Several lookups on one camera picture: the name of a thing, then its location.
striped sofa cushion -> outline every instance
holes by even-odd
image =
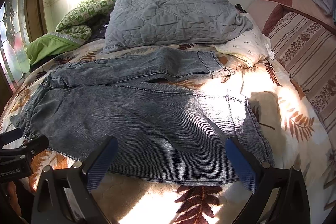
[[[290,12],[268,37],[276,59],[301,86],[336,148],[336,36]]]

blue gripper pad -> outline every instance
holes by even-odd
[[[98,188],[108,168],[111,166],[111,163],[117,154],[117,150],[118,141],[116,138],[113,138],[107,144],[103,152],[99,155],[94,165],[87,173],[86,189],[89,192]]]
[[[258,187],[257,174],[232,139],[226,140],[225,152],[244,187],[254,193]]]

white pillow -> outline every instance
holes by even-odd
[[[243,32],[239,37],[229,40],[223,44],[212,44],[217,51],[223,54],[236,56],[243,60],[249,67],[265,58],[274,59],[274,53],[271,51],[271,41],[263,35],[258,28],[257,23],[250,14],[241,13],[246,16],[253,24],[253,29]]]

bed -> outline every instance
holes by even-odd
[[[256,19],[259,29],[269,35],[272,46],[276,45],[274,30],[283,28],[279,25],[290,15],[284,12],[279,3],[265,5],[270,12],[266,19],[260,19],[259,13],[253,4],[250,17]],[[111,59],[122,56],[145,55],[158,50],[160,47],[169,47],[181,51],[208,52],[214,51],[218,60],[226,67],[234,70],[234,74],[208,80],[192,79],[177,83],[163,81],[167,85],[183,86],[190,90],[206,90],[222,94],[225,90],[236,90],[249,99],[251,109],[260,124],[263,135],[268,139],[275,161],[275,167],[288,169],[293,165],[300,166],[308,197],[311,203],[312,223],[321,222],[323,204],[316,204],[317,192],[323,191],[324,181],[321,177],[331,168],[333,150],[331,143],[320,122],[319,113],[316,113],[305,92],[296,78],[286,71],[283,59],[258,58],[260,61],[251,64],[250,59],[244,60],[241,55],[227,52],[220,47],[204,43],[182,43],[177,45],[147,45],[118,49],[105,53],[105,40],[97,40],[81,46],[80,48],[63,53],[48,61],[31,73],[23,85],[16,91],[7,103],[1,116],[1,131],[14,129],[10,117],[22,111],[25,104],[35,93],[43,80],[59,65],[75,63],[78,61],[93,61],[97,59]],[[22,138],[10,147],[18,147],[25,140]],[[32,192],[36,190],[37,183],[44,166],[51,165],[54,169],[70,167],[74,159],[58,152],[45,150],[32,162],[33,175],[24,180],[26,188]],[[184,213],[191,208],[186,203],[186,196],[199,197],[195,201],[194,215],[202,216],[202,223],[231,223],[241,211],[251,192],[244,189],[237,181],[221,186],[186,186],[168,183],[159,183],[141,180],[112,173],[107,173],[97,190],[92,192],[96,202],[107,218],[118,223],[179,223],[185,221]],[[272,194],[264,214],[270,210],[276,193]],[[77,217],[80,217],[76,204],[68,194],[68,199]]]

gray quilted pillow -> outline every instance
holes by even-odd
[[[145,45],[223,43],[251,30],[228,0],[115,0],[103,52]]]

